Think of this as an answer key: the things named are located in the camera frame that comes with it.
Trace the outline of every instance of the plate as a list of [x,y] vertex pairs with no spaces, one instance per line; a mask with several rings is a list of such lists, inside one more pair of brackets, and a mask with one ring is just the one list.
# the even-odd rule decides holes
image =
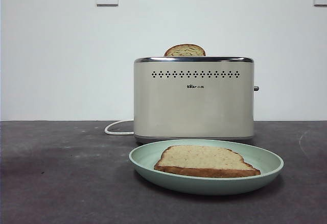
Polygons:
[[[161,154],[173,145],[219,146],[233,150],[246,163],[261,171],[261,175],[238,178],[189,177],[153,169]],[[146,180],[174,191],[200,195],[232,195],[250,192],[273,181],[284,162],[280,156],[260,147],[218,140],[168,140],[145,144],[133,149],[129,159],[135,170]]]

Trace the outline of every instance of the toast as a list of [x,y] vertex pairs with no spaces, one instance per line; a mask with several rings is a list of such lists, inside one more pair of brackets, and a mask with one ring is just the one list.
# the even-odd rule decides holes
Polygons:
[[179,44],[169,48],[165,57],[203,57],[205,51],[202,47],[195,44]]
[[260,170],[245,163],[240,154],[230,149],[199,145],[168,147],[154,169],[184,176],[210,178],[260,175]]

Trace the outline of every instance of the cream toaster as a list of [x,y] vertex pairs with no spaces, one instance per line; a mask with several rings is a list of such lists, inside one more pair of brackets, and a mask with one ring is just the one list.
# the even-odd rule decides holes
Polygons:
[[238,140],[253,136],[254,63],[244,57],[149,57],[134,62],[134,136]]

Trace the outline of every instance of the toasted bread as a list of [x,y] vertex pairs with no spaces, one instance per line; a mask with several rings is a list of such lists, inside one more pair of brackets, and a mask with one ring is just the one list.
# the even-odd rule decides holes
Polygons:
[[205,56],[202,47],[195,44],[179,44],[169,48],[165,52],[165,57],[201,57]]
[[230,149],[216,146],[177,145],[168,147],[154,169],[178,175],[234,178],[260,175]]

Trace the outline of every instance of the power cord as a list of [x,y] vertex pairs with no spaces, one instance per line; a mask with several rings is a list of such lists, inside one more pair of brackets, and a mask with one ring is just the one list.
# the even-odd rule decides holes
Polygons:
[[133,120],[120,120],[114,123],[111,123],[110,125],[108,125],[105,129],[104,129],[104,133],[108,134],[108,135],[133,135],[134,132],[130,131],[130,132],[114,132],[114,131],[108,131],[108,129],[112,126],[115,126],[119,123],[125,123],[125,122],[131,122]]

